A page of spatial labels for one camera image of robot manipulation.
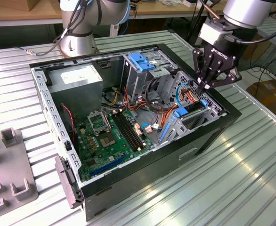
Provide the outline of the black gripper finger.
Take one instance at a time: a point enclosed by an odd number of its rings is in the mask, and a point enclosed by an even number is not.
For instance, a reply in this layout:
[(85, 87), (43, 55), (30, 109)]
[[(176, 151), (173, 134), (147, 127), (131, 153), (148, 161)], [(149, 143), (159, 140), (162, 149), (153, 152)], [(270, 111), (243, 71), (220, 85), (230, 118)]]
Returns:
[(211, 63), (213, 61), (213, 54), (206, 53), (201, 49), (193, 50), (193, 62), (195, 67), (195, 73), (197, 75), (198, 94), (202, 94), (206, 89), (209, 89), (211, 82)]
[(211, 63), (206, 72), (204, 89), (211, 89), (229, 85), (240, 81), (241, 75), (238, 74), (235, 61), (222, 61)]

